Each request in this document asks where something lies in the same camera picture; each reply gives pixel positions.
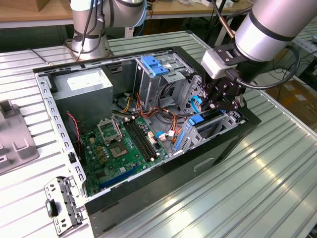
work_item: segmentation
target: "metal bracket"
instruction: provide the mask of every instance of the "metal bracket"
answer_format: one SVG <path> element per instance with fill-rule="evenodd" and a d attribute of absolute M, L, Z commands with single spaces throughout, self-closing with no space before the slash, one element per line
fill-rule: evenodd
<path fill-rule="evenodd" d="M 74 196 L 79 191 L 73 177 L 56 177 L 44 186 L 44 190 L 46 208 L 58 237 L 82 224 L 84 208 L 76 207 Z"/>
<path fill-rule="evenodd" d="M 17 105 L 0 102 L 0 174 L 36 159 L 39 152 Z"/>

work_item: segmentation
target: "robotic arm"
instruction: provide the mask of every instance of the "robotic arm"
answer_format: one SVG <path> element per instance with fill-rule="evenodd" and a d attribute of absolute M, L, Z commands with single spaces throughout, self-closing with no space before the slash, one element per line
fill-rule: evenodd
<path fill-rule="evenodd" d="M 146 0 L 71 0 L 74 37 L 68 48 L 77 60 L 110 54 L 106 27 L 140 26 L 147 13 Z"/>
<path fill-rule="evenodd" d="M 217 11 L 220 21 L 225 20 Z M 233 43 L 206 51 L 202 66 L 205 94 L 202 111 L 208 108 L 236 111 L 244 107 L 242 94 L 247 87 L 269 89 L 289 80 L 269 86 L 249 84 L 265 63 L 271 61 L 285 47 L 295 55 L 295 70 L 300 62 L 297 51 L 287 46 L 317 15 L 316 0 L 257 0 L 235 33 Z M 233 36 L 231 29 L 226 29 Z"/>
<path fill-rule="evenodd" d="M 211 0 L 232 43 L 206 51 L 202 85 L 202 111 L 218 108 L 236 111 L 245 106 L 242 94 L 247 87 L 265 90 L 289 80 L 300 63 L 298 52 L 287 46 L 317 15 L 317 0 L 257 0 L 235 35 Z M 74 38 L 67 46 L 77 60 L 110 54 L 106 27 L 140 26 L 146 17 L 146 0 L 71 0 Z M 292 72 L 269 86 L 250 84 L 266 63 L 284 48 L 295 55 Z"/>

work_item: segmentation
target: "chip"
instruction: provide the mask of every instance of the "chip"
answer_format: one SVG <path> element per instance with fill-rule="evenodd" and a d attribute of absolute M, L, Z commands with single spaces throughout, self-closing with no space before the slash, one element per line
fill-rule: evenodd
<path fill-rule="evenodd" d="M 100 171 L 100 172 L 96 173 L 97 179 L 101 179 L 104 176 L 106 176 L 106 173 L 104 171 Z"/>
<path fill-rule="evenodd" d="M 113 157 L 115 157 L 115 158 L 118 158 L 118 157 L 128 153 L 128 151 L 125 148 L 122 141 L 110 145 L 109 149 L 110 149 Z"/>

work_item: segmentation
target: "metal workbench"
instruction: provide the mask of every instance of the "metal workbench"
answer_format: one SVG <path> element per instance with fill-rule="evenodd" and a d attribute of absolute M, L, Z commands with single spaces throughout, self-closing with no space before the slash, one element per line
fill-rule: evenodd
<path fill-rule="evenodd" d="M 314 52 L 317 57 L 317 43 L 312 41 L 312 37 L 317 35 L 317 18 L 313 20 L 304 30 L 298 34 L 293 42 L 301 48 L 307 50 L 309 53 Z"/>
<path fill-rule="evenodd" d="M 200 61 L 207 46 L 186 32 L 110 41 L 116 55 L 182 46 Z M 73 61 L 63 47 L 37 50 L 54 64 Z M 0 54 L 0 100 L 19 105 L 40 157 L 0 177 L 0 237 L 55 238 L 43 185 L 67 175 L 31 69 L 29 51 Z M 106 233 L 120 237 L 305 237 L 317 223 L 317 136 L 267 95 L 248 91 L 261 120 L 229 158 Z M 66 236 L 92 237 L 89 225 Z"/>

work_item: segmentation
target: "gray plastic part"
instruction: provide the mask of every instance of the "gray plastic part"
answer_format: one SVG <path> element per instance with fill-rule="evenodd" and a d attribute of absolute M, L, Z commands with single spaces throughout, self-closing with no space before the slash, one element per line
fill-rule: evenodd
<path fill-rule="evenodd" d="M 0 102 L 0 175 L 39 157 L 19 107 Z"/>
<path fill-rule="evenodd" d="M 317 43 L 317 36 L 313 36 L 313 41 L 315 41 Z"/>

